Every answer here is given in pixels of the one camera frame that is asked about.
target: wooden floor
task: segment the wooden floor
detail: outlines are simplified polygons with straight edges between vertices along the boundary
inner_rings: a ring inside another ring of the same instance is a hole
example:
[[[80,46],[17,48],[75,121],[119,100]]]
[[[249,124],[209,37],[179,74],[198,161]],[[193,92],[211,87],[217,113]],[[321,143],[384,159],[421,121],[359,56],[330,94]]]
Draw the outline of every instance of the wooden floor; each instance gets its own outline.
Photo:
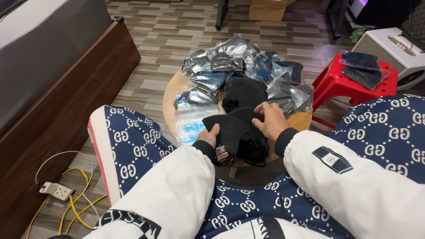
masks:
[[[348,31],[337,42],[331,40],[329,24],[319,13],[321,0],[297,0],[291,4],[281,22],[249,21],[250,0],[230,0],[229,13],[221,31],[215,29],[217,4],[214,0],[197,0],[196,3],[161,3],[141,1],[106,1],[111,15],[121,15],[139,49],[142,57],[139,65],[116,97],[114,104],[132,108],[157,121],[164,135],[173,143],[175,139],[165,125],[162,113],[164,90],[175,72],[181,68],[189,52],[215,46],[237,34],[251,44],[258,44],[264,50],[276,50],[280,57],[304,65],[303,79],[312,83],[333,56],[341,49],[351,50],[354,46],[348,40]],[[315,115],[337,123],[347,109],[347,99],[327,101]],[[312,123],[310,128],[326,134],[329,128]],[[100,169],[90,140],[81,149],[90,160],[78,155],[70,168],[79,167],[90,174],[91,164],[95,166],[92,183],[87,196],[91,201],[105,195]],[[283,171],[282,160],[265,168],[245,167],[240,169],[235,184],[256,187],[266,184]],[[229,169],[217,169],[217,176],[227,179]],[[60,181],[80,193],[85,180],[80,173],[72,171]],[[80,199],[76,207],[81,210],[88,205]],[[41,210],[31,230],[31,239],[46,239],[57,235],[62,213],[68,204],[50,198]],[[108,208],[108,200],[96,204],[99,215]],[[68,213],[65,228],[74,217]],[[93,209],[82,214],[82,219],[94,225],[98,218]],[[70,235],[82,238],[90,231],[75,222]]]

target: person's right hand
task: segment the person's right hand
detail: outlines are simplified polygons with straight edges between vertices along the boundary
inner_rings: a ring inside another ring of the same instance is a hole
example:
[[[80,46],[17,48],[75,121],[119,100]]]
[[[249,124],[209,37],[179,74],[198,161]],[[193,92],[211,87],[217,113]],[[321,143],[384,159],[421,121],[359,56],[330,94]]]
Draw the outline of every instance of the person's right hand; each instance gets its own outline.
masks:
[[[269,105],[269,103],[263,102],[255,108],[254,112],[264,115],[264,123],[256,118],[252,119],[252,123],[268,139],[276,141],[282,131],[290,127],[283,116],[282,109],[276,103]]]

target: patterned pants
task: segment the patterned pants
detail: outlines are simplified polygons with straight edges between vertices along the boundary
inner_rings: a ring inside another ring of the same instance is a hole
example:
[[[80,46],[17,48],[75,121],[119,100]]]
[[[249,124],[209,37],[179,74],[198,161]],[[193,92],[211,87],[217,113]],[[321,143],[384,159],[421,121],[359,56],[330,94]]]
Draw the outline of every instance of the patterned pants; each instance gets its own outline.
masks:
[[[107,105],[105,119],[110,145],[98,147],[112,147],[122,196],[176,147],[162,136],[156,122],[134,110]],[[406,94],[376,98],[350,108],[329,137],[359,157],[425,183],[421,173],[425,171],[424,135],[425,97]],[[259,217],[283,218],[333,238],[353,238],[287,172],[264,188],[250,191],[216,179],[196,238],[212,238]]]

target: cardboard box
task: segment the cardboard box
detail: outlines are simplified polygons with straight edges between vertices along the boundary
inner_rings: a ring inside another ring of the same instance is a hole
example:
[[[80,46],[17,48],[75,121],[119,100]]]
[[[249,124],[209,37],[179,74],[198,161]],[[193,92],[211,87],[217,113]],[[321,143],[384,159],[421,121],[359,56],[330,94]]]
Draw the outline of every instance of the cardboard box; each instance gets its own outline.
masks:
[[[286,7],[295,0],[252,0],[249,19],[280,22]]]

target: person's hand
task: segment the person's hand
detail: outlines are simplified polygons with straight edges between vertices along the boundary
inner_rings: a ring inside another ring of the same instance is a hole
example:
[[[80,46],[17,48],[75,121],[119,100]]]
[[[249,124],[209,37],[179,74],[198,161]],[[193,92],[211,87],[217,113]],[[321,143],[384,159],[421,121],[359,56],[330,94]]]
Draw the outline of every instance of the person's hand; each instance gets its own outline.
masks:
[[[210,132],[208,132],[207,129],[204,129],[203,131],[201,131],[198,134],[198,137],[196,138],[196,141],[203,140],[203,141],[209,143],[213,148],[215,148],[215,144],[217,142],[217,138],[216,137],[217,137],[217,135],[218,135],[219,132],[220,132],[220,125],[219,124],[215,124],[212,127],[212,129],[211,129]],[[215,151],[215,153],[217,155],[223,154],[225,152],[226,152],[226,149],[225,148],[220,148],[220,149],[218,149],[218,150]]]
[[[252,123],[268,139],[276,141],[282,131],[290,127],[283,116],[282,109],[276,103],[269,105],[269,103],[263,102],[254,109],[254,112],[264,115],[264,123],[256,118],[252,119]]]

